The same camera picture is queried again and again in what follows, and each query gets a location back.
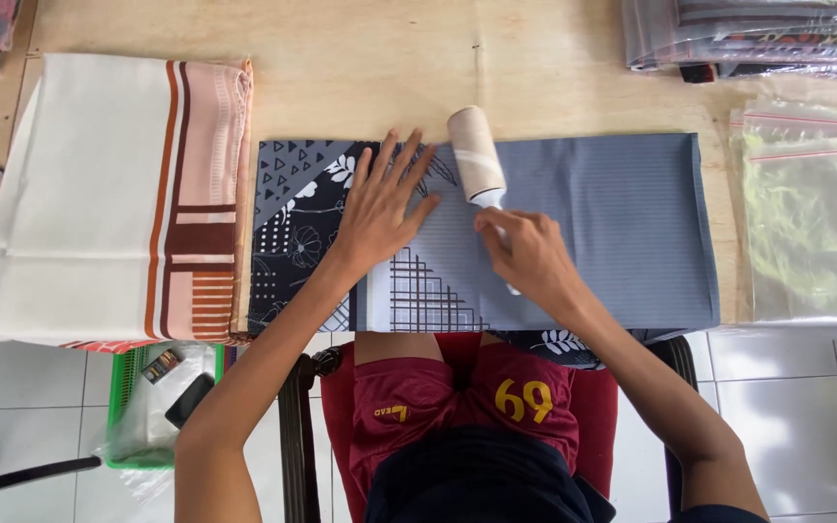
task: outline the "plywood tabletop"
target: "plywood tabletop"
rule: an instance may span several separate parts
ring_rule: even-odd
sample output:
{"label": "plywood tabletop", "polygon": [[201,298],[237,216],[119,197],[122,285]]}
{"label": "plywood tabletop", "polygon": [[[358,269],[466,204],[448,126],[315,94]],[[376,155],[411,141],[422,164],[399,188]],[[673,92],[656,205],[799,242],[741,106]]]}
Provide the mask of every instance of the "plywood tabletop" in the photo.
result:
{"label": "plywood tabletop", "polygon": [[[627,71],[623,46],[613,0],[39,0],[28,53],[250,56],[253,141],[377,139],[394,125],[444,140],[448,116],[469,104],[486,110],[496,139],[699,133],[722,319],[744,321],[728,114],[761,92],[837,105],[837,82],[691,86]],[[20,57],[7,65],[19,69]],[[0,161],[20,83],[0,78]]]}

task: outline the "dark shirt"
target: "dark shirt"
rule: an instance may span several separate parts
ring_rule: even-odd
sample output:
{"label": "dark shirt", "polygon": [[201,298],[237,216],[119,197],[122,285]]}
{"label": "dark shirt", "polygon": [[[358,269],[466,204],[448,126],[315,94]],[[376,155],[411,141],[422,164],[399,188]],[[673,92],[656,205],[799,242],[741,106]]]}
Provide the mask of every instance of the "dark shirt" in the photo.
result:
{"label": "dark shirt", "polygon": [[[367,495],[366,523],[553,521],[592,523],[564,457],[528,436],[465,425],[432,434],[384,460]],[[764,523],[723,505],[674,523]]]}

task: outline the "red shorts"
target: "red shorts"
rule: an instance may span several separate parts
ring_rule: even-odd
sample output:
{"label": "red shorts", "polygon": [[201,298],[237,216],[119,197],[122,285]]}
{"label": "red shorts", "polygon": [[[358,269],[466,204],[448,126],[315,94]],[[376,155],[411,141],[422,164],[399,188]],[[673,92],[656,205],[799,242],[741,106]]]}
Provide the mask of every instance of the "red shorts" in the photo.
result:
{"label": "red shorts", "polygon": [[570,412],[574,370],[507,343],[480,351],[467,390],[448,364],[384,359],[355,367],[351,472],[366,498],[381,461],[432,431],[463,424],[507,428],[557,448],[575,469],[578,429]]}

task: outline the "lint roller adhesive roll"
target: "lint roller adhesive roll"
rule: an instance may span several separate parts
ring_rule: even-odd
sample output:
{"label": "lint roller adhesive roll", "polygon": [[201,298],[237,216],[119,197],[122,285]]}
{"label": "lint roller adhesive roll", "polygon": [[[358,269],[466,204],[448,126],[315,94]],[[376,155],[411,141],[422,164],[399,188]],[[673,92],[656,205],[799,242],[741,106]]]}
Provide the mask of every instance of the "lint roller adhesive roll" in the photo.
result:
{"label": "lint roller adhesive roll", "polygon": [[[496,155],[496,144],[489,130],[486,113],[479,107],[465,107],[448,118],[448,134],[458,160],[460,182],[467,201],[481,208],[502,208],[506,195],[506,177]],[[506,232],[497,227],[499,239],[506,249],[511,248]],[[522,294],[506,284],[512,294]]]}

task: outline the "black phone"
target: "black phone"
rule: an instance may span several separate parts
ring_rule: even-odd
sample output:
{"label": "black phone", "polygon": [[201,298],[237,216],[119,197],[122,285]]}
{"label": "black phone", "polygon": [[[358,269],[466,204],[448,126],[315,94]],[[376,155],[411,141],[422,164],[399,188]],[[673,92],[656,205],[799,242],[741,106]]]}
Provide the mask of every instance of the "black phone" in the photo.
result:
{"label": "black phone", "polygon": [[199,403],[214,386],[215,380],[211,376],[200,374],[186,389],[186,392],[177,398],[176,403],[167,410],[164,417],[167,418],[168,422],[176,425],[178,429],[183,428],[192,411],[199,406]]}

